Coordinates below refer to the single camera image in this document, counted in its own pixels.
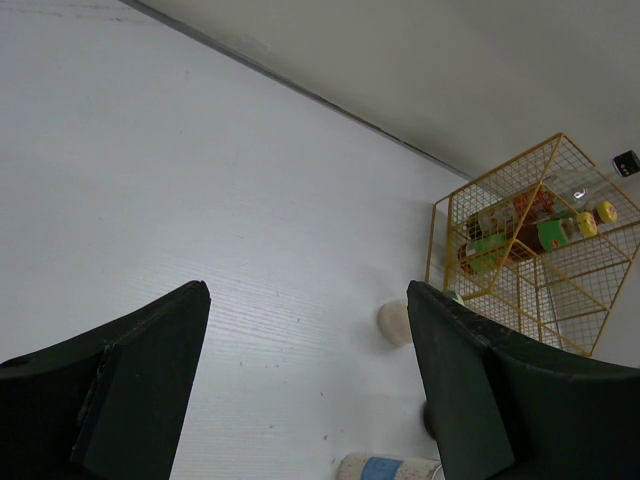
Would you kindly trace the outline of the beige yellow-cap spice jar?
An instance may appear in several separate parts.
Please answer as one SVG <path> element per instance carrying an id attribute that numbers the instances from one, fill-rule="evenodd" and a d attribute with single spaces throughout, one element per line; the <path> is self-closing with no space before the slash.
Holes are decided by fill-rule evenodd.
<path id="1" fill-rule="evenodd" d="M 382 305 L 377 314 L 377 326 L 382 336 L 394 346 L 413 343 L 406 299 Z"/>

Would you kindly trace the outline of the blue label silver-lid shaker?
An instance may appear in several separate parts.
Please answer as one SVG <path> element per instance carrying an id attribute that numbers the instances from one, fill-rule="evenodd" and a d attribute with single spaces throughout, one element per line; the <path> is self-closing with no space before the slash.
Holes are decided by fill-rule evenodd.
<path id="1" fill-rule="evenodd" d="M 337 480 L 431 480 L 443 479 L 438 460 L 399 458 L 382 454 L 354 452 L 341 461 Z"/>

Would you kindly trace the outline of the sauce bottle yellow cap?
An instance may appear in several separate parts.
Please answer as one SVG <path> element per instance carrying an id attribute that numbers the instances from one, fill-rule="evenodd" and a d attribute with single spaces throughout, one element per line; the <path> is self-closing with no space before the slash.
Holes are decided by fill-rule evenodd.
<path id="1" fill-rule="evenodd" d="M 505 260 L 517 234 L 514 231 L 495 233 L 461 246 L 457 254 L 460 269 L 470 275 L 480 275 L 500 265 L 516 264 Z"/>
<path id="2" fill-rule="evenodd" d="M 505 262 L 519 263 L 575 241 L 595 237 L 600 226 L 617 220 L 618 210 L 612 202 L 605 200 L 590 209 L 566 211 L 548 220 L 524 225 L 518 231 Z"/>

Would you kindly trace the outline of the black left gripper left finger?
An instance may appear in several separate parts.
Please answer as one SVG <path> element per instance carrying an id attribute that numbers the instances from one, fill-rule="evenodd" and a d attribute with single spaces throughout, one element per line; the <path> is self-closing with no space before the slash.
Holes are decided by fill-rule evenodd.
<path id="1" fill-rule="evenodd" d="M 211 298 L 190 281 L 1 365 L 4 479 L 167 479 Z"/>

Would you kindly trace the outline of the clear bottle black cap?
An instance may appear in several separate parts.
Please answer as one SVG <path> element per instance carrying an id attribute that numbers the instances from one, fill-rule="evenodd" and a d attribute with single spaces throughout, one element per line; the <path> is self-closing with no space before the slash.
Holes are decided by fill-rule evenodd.
<path id="1" fill-rule="evenodd" d="M 529 225 L 571 216 L 583 210 L 599 188 L 600 181 L 591 174 L 550 174 L 540 186 L 527 187 L 472 215 L 466 222 L 466 231 L 471 240 L 477 240 L 513 230 L 521 221 Z"/>

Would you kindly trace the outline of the dark sauce jar red lid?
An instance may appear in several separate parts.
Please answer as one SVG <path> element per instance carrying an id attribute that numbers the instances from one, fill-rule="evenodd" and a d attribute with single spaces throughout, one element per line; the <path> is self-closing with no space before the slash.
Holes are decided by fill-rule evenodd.
<path id="1" fill-rule="evenodd" d="M 426 433 L 428 434 L 428 436 L 432 440 L 436 441 L 436 433 L 434 430 L 432 413 L 427 402 L 424 402 L 422 405 L 421 419 L 422 419 L 423 427 Z"/>

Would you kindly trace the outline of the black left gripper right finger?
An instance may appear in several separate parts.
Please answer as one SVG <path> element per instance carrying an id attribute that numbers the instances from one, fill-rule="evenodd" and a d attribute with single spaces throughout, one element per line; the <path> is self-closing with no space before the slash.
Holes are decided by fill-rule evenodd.
<path id="1" fill-rule="evenodd" d="M 408 316 L 449 479 L 635 479 L 639 372 L 571 354 L 413 281 Z"/>

